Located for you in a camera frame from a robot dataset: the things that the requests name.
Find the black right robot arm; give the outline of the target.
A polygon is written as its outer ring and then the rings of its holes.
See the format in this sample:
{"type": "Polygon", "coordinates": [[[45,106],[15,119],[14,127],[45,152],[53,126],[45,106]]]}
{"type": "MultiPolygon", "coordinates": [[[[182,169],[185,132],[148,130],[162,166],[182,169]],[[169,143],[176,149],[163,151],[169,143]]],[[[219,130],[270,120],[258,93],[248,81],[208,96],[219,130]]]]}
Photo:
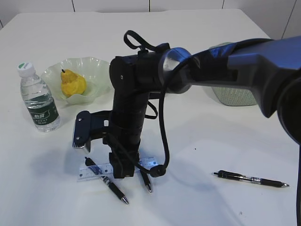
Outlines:
{"type": "Polygon", "coordinates": [[[165,174],[169,148],[164,125],[166,93],[181,94],[193,85],[251,91],[265,117],[278,114],[286,133],[301,141],[301,39],[250,39],[211,48],[194,55],[168,44],[142,42],[132,56],[117,56],[109,67],[114,87],[107,143],[115,178],[133,176],[138,166],[140,136],[151,93],[159,93],[159,126],[165,152],[163,164],[148,170],[165,174]]]}

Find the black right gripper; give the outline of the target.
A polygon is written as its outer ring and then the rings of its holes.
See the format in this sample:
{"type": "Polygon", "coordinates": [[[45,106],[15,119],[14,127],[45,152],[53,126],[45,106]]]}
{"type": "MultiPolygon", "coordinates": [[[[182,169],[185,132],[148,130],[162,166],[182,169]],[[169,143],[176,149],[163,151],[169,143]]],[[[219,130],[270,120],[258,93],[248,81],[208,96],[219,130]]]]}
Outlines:
{"type": "Polygon", "coordinates": [[[111,134],[117,141],[109,136],[104,137],[103,143],[111,148],[109,161],[112,162],[114,178],[133,177],[135,166],[129,162],[118,144],[121,144],[135,162],[139,161],[139,145],[143,128],[143,113],[105,113],[109,121],[111,134]]]}

